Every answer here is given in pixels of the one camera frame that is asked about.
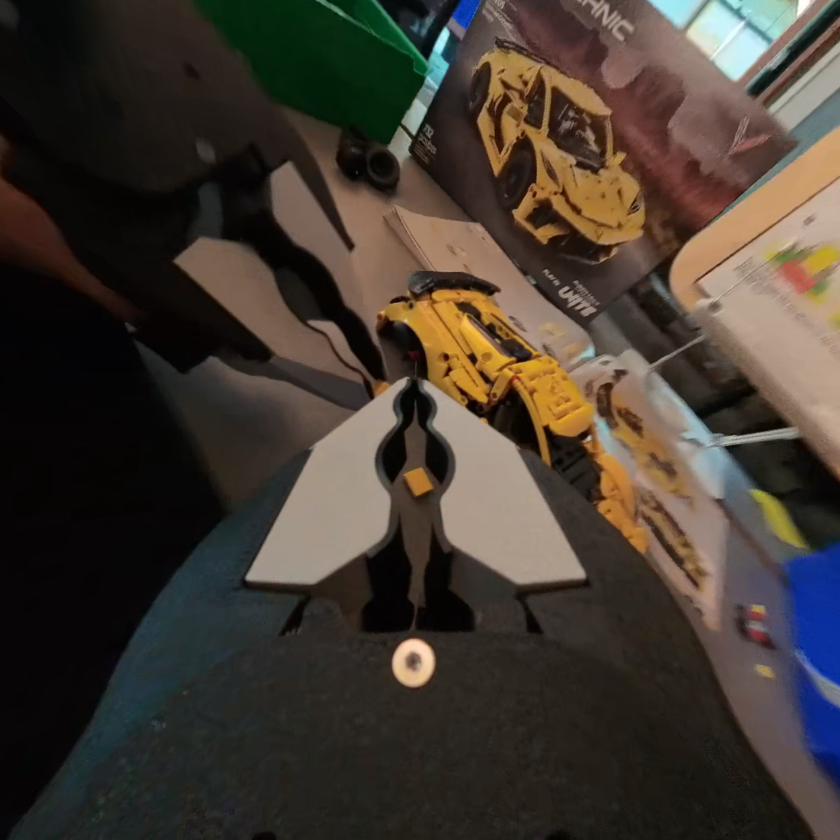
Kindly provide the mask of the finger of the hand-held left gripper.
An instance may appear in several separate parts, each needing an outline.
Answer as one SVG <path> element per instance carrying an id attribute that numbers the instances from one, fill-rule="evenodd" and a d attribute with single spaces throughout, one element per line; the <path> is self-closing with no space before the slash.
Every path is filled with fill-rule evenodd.
<path id="1" fill-rule="evenodd" d="M 276 271 L 284 302 L 306 327 L 328 341 L 343 366 L 371 382 L 386 380 L 382 350 L 364 317 L 352 247 L 344 243 L 293 163 L 274 171 L 269 184 L 278 225 L 308 263 L 320 265 L 315 278 L 291 267 Z"/>
<path id="2" fill-rule="evenodd" d="M 343 408 L 362 408 L 371 381 L 341 364 L 328 341 L 306 327 L 284 302 L 277 269 L 250 248 L 199 238 L 175 264 L 268 349 L 268 361 L 244 360 L 233 351 L 222 359 L 247 375 L 285 382 Z"/>

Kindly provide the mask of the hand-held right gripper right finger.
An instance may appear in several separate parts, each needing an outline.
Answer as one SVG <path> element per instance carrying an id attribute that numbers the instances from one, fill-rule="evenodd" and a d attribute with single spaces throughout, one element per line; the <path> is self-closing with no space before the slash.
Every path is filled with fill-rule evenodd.
<path id="1" fill-rule="evenodd" d="M 587 573 L 521 450 L 418 380 L 427 441 L 443 451 L 435 536 L 448 588 L 472 609 L 587 585 Z"/>

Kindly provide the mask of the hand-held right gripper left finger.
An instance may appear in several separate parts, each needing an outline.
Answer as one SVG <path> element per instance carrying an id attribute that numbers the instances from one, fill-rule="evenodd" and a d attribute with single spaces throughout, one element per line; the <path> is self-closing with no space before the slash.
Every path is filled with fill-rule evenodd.
<path id="1" fill-rule="evenodd" d="M 311 448 L 245 573 L 249 589 L 362 612 L 373 596 L 368 561 L 397 531 L 383 454 L 403 428 L 413 384 L 403 378 L 390 385 Z"/>

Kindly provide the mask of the grey desk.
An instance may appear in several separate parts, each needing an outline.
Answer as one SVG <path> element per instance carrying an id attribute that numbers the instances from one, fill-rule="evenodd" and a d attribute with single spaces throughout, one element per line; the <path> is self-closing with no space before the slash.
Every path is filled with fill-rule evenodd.
<path id="1" fill-rule="evenodd" d="M 355 241 L 364 317 L 401 291 L 417 266 L 383 219 L 389 202 L 367 187 L 346 182 L 333 160 L 339 130 L 277 107 L 317 162 Z M 180 375 L 150 351 L 144 361 L 193 441 L 227 508 L 243 503 L 292 456 L 315 444 L 349 412 L 283 382 L 252 379 L 215 360 Z M 703 643 L 731 710 L 768 769 L 817 838 L 838 838 L 838 792 L 807 752 L 795 701 L 795 660 L 784 603 L 782 563 L 792 549 L 765 526 L 749 490 L 751 480 L 724 449 L 687 445 L 703 483 L 722 493 L 718 510 L 728 522 L 725 604 L 718 631 L 706 627 L 678 599 Z M 739 603 L 766 607 L 775 649 L 744 639 L 737 629 Z M 754 664 L 771 666 L 763 679 Z"/>

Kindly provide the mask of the instruction booklet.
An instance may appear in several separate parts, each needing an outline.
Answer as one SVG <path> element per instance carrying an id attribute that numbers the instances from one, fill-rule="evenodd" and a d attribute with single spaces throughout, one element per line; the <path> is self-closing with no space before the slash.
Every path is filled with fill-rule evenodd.
<path id="1" fill-rule="evenodd" d="M 606 452 L 633 483 L 647 554 L 704 624 L 721 627 L 728 522 L 718 510 L 722 493 L 707 488 L 685 446 L 698 437 L 686 406 L 648 363 L 628 350 L 592 355 L 582 328 L 530 288 L 479 224 L 412 213 L 400 206 L 385 221 L 421 270 L 463 272 L 496 285 L 504 316 L 538 350 L 560 362 L 595 409 Z"/>

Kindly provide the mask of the green plastic bin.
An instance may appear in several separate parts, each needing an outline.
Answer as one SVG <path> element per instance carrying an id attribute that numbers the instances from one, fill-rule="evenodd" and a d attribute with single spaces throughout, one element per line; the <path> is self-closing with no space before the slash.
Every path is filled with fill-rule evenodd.
<path id="1" fill-rule="evenodd" d="M 391 141 L 427 59 L 376 1 L 195 1 L 276 101 Z"/>

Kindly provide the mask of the yellow toy brick car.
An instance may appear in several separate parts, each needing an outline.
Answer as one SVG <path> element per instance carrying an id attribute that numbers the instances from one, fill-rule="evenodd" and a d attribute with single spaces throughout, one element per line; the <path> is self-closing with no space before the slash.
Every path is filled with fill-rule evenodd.
<path id="1" fill-rule="evenodd" d="M 499 292 L 463 272 L 421 270 L 406 295 L 378 312 L 375 329 L 417 376 L 538 456 L 646 554 L 633 483 L 603 447 L 593 405 L 560 362 L 504 316 Z"/>

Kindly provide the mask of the small loose red black pieces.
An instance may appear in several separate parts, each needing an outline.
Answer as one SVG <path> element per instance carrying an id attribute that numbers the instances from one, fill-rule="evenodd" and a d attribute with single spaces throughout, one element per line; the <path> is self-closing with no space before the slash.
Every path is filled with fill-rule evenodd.
<path id="1" fill-rule="evenodd" d="M 744 639 L 763 648 L 775 649 L 769 628 L 769 614 L 764 605 L 739 603 L 735 608 L 735 619 L 738 632 Z"/>

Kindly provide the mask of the yellow paper strip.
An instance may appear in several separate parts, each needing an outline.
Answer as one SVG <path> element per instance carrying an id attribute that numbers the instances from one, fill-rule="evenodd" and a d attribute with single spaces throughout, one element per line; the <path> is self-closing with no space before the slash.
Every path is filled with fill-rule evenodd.
<path id="1" fill-rule="evenodd" d="M 796 526 L 791 514 L 777 497 L 760 489 L 751 489 L 750 495 L 759 506 L 767 528 L 777 539 L 799 551 L 805 553 L 811 551 L 811 547 Z"/>

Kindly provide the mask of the blue plastic bin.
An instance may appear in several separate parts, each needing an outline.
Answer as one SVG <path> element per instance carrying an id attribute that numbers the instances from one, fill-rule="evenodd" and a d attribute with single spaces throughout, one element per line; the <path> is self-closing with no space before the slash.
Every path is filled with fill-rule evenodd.
<path id="1" fill-rule="evenodd" d="M 839 787 L 839 545 L 784 566 L 794 684 L 807 748 Z"/>

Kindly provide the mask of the dark toy car box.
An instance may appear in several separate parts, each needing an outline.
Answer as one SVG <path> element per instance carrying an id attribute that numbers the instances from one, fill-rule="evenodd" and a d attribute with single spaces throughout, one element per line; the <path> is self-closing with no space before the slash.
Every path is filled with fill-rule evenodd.
<path id="1" fill-rule="evenodd" d="M 414 160 L 588 325 L 796 145 L 651 3 L 483 2 Z"/>

